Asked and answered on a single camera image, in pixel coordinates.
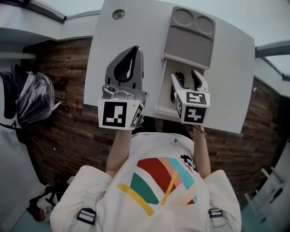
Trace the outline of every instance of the sleeve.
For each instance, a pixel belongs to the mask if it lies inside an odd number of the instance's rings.
[[[223,211],[233,231],[240,232],[242,229],[242,218],[240,205],[232,186],[223,170],[211,173],[204,179],[209,190],[209,201],[213,208]]]
[[[62,232],[63,227],[79,212],[86,191],[101,196],[108,188],[112,177],[91,166],[82,166],[50,215],[54,232]]]

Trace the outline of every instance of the blue stripe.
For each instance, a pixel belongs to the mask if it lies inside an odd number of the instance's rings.
[[[174,158],[167,158],[171,166],[177,171],[180,176],[186,190],[190,188],[191,185],[194,184],[194,179],[192,176],[181,166],[181,164]]]

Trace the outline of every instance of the white table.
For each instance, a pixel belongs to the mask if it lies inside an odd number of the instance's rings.
[[[164,68],[161,52],[174,6],[176,4],[155,0],[105,0],[88,60],[85,104],[97,106],[97,100],[102,98],[108,64],[120,52],[139,45],[144,54],[143,90],[149,93],[142,113],[178,120],[158,114],[155,109]],[[122,19],[112,18],[117,9],[125,11]],[[235,26],[208,16],[216,21],[216,34],[211,67],[204,73],[211,94],[205,127],[240,133],[254,76],[254,39]]]

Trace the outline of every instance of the yellow stripe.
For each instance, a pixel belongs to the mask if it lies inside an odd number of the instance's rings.
[[[119,184],[118,188],[130,195],[146,211],[149,216],[154,213],[150,205],[133,189],[124,184]]]
[[[174,185],[174,182],[175,182],[176,178],[177,178],[177,171],[175,170],[173,175],[172,175],[172,179],[171,179],[171,181],[169,183],[169,186],[167,188],[167,191],[166,191],[166,193],[165,193],[160,205],[165,205],[165,202],[167,201],[167,198],[168,198],[168,196],[169,196],[169,194],[171,192],[171,189],[173,188],[173,185]]]

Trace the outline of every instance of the gray tray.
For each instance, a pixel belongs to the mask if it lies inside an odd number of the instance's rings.
[[[199,12],[174,7],[164,43],[163,58],[208,69],[212,60],[215,21]]]

